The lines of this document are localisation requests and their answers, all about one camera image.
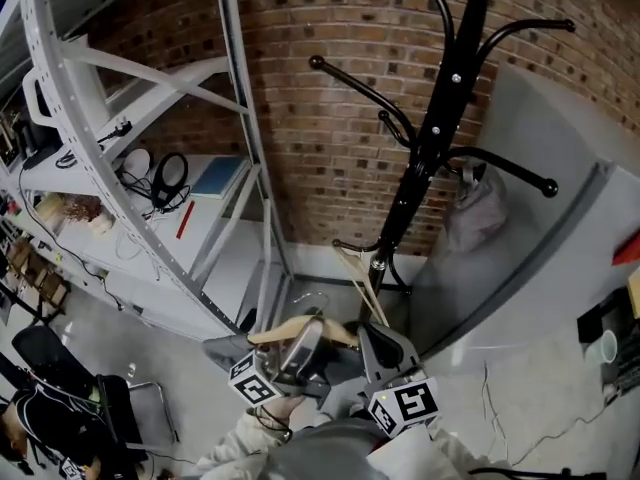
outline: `wooden hanger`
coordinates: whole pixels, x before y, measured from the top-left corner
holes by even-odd
[[[254,345],[294,339],[296,336],[298,336],[298,334],[300,334],[303,327],[312,318],[314,318],[313,315],[294,316],[275,329],[248,336],[247,339]],[[357,347],[360,345],[358,338],[350,334],[341,324],[339,324],[335,320],[331,320],[329,318],[322,318],[322,320],[324,321],[324,330],[322,332],[322,335],[325,338],[331,341],[337,341],[338,343],[343,343],[344,345],[348,345],[349,347]]]
[[[333,250],[338,255],[338,258],[340,259],[342,264],[345,266],[347,274],[349,274],[349,277],[351,278],[351,282],[356,287],[356,290],[360,292],[362,300],[364,300],[366,305],[369,306],[369,309],[371,310],[373,316],[376,318],[376,320],[378,320],[379,323],[389,327],[387,317],[385,316],[384,311],[380,306],[380,302],[378,302],[378,297],[376,296],[376,292],[373,289],[373,286],[371,286],[369,274],[367,273],[367,269],[365,268],[364,263],[362,263],[362,260],[354,254],[347,254],[340,247],[337,247],[335,245],[333,246]],[[362,291],[362,288],[360,288],[358,281],[362,282],[368,297]]]

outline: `red brick wall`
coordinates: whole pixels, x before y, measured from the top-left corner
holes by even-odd
[[[456,25],[466,0],[448,0]],[[271,175],[291,240],[373,242],[407,153],[378,109],[310,70],[327,59],[395,101],[419,126],[442,47],[432,0],[239,0],[249,70]],[[501,43],[475,87],[456,144],[473,144],[497,63],[530,69],[590,98],[632,133],[640,124],[640,19],[635,0],[491,0],[486,30],[514,19],[564,18],[575,34],[524,32]],[[215,0],[122,0],[89,25],[93,46],[168,68],[224,54]],[[118,76],[105,74],[109,85]],[[207,84],[231,94],[224,76]],[[142,137],[158,151],[244,150],[237,118],[184,98]],[[427,253],[456,183],[436,179],[401,252]]]

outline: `chair leg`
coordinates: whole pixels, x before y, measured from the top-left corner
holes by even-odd
[[[129,386],[129,392],[138,391],[140,389],[146,388],[155,388],[158,390],[158,394],[160,395],[160,401],[162,402],[162,407],[164,408],[164,415],[167,419],[167,424],[169,425],[169,430],[171,431],[171,435],[173,436],[173,442],[179,443],[180,436],[178,435],[177,430],[173,426],[173,419],[171,418],[171,411],[169,411],[169,405],[167,405],[167,400],[164,396],[164,389],[158,382],[143,382],[141,384],[135,384],[133,386]]]

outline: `hand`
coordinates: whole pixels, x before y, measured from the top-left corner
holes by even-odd
[[[291,413],[298,407],[302,402],[304,402],[303,396],[292,398],[290,396],[285,396],[281,398],[277,398],[272,400],[271,402],[267,402],[264,404],[264,408],[269,411],[269,413],[274,417],[281,420],[283,423],[287,423],[289,421],[289,417]]]
[[[95,457],[93,459],[93,462],[91,463],[91,467],[84,468],[84,477],[87,480],[98,480],[98,478],[100,478],[101,470],[102,470],[102,463],[100,462],[100,459],[98,457]]]

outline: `concrete floor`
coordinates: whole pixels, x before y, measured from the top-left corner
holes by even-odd
[[[341,321],[357,314],[359,302],[349,287],[306,283],[294,286],[292,297],[319,288],[331,298],[325,314]],[[205,358],[199,343],[148,327],[134,316],[117,313],[79,290],[70,295],[67,308],[68,314],[53,327],[90,371],[119,374],[131,383],[155,380],[164,385],[181,439],[180,444],[167,449],[167,455],[197,460],[232,428],[245,409],[227,387],[226,374]],[[9,328],[0,325],[3,353],[10,351],[10,339],[17,328],[28,322],[17,314],[14,316]],[[525,353],[489,365],[487,384],[506,445],[502,434],[494,430],[494,416],[486,402],[484,416],[483,379],[482,371],[437,377],[442,411],[439,424],[455,433],[476,455],[504,459],[508,446],[508,458],[515,462],[540,437],[556,435],[569,428],[577,417],[588,420],[602,408],[600,373],[584,364],[573,327],[558,329],[554,336]],[[0,383],[0,394],[11,395],[6,384]],[[166,444],[168,436],[158,400],[150,393],[144,396],[148,398],[134,400],[136,409],[143,408],[146,412],[141,417],[143,439]],[[544,441],[522,462],[521,468],[558,472],[568,466],[575,473],[606,471],[609,478],[628,478],[640,443],[638,407],[640,390],[616,401],[591,424],[579,422],[563,437]],[[314,412],[314,404],[305,402],[294,417],[294,427],[310,424]],[[149,420],[156,422],[156,426],[148,427]],[[147,464],[145,479],[151,476],[151,466]],[[188,464],[154,459],[156,473],[163,466],[179,472]],[[35,480],[59,478],[51,467],[46,471],[34,469]],[[13,480],[22,476],[0,460],[0,478]]]

